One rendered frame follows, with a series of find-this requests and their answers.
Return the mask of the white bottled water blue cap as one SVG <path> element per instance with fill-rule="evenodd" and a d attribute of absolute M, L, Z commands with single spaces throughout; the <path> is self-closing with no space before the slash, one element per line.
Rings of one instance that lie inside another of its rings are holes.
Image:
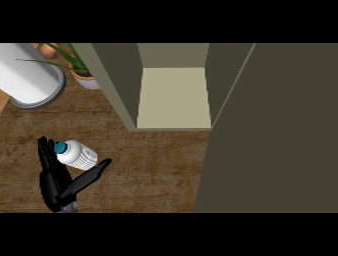
<path fill-rule="evenodd" d="M 75 140 L 57 142 L 54 152 L 59 162 L 79 170 L 87 171 L 97 165 L 97 153 Z"/>

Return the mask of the olive open cabinet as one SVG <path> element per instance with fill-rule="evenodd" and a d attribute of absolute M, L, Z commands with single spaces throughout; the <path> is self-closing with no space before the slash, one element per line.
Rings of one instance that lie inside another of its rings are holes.
<path fill-rule="evenodd" d="M 252 43 L 76 43 L 75 50 L 131 131 L 209 131 Z"/>

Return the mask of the white cylinder grey base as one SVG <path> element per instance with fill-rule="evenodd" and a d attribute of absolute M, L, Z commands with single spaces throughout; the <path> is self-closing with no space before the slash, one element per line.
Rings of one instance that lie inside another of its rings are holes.
<path fill-rule="evenodd" d="M 48 106 L 66 87 L 61 69 L 42 61 L 30 43 L 0 43 L 0 89 L 25 110 Z"/>

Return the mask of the dark olive cabinet door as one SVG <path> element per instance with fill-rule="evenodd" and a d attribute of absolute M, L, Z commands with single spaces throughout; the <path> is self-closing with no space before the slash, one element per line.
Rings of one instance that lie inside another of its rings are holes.
<path fill-rule="evenodd" d="M 209 135 L 199 212 L 338 212 L 338 44 L 255 46 Z"/>

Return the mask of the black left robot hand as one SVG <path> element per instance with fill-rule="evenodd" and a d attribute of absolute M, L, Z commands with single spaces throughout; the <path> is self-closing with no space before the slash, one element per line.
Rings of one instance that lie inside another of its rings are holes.
<path fill-rule="evenodd" d="M 39 188 L 47 208 L 53 213 L 72 203 L 76 203 L 78 193 L 100 179 L 112 159 L 104 159 L 76 178 L 72 178 L 66 165 L 57 160 L 54 140 L 38 138 L 38 157 L 41 162 Z"/>

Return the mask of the orange round object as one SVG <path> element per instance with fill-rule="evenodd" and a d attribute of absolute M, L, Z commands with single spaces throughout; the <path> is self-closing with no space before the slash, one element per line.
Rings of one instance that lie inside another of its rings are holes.
<path fill-rule="evenodd" d="M 45 59 L 54 59 L 59 57 L 59 52 L 47 44 L 41 45 L 39 50 Z"/>

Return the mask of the green potted plant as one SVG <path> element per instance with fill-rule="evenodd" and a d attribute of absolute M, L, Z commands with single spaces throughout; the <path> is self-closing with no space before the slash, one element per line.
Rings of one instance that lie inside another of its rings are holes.
<path fill-rule="evenodd" d="M 66 69 L 70 72 L 76 82 L 84 88 L 90 90 L 98 90 L 100 86 L 84 63 L 84 60 L 79 57 L 79 54 L 73 48 L 73 45 L 67 44 L 69 50 L 64 51 L 57 43 L 33 43 L 32 47 L 39 51 L 39 53 L 39 48 L 42 44 L 47 44 L 59 52 L 59 57 L 63 58 L 66 64 L 61 65 L 51 62 L 51 59 L 45 59 L 44 56 L 42 60 L 35 60 L 35 62 Z"/>

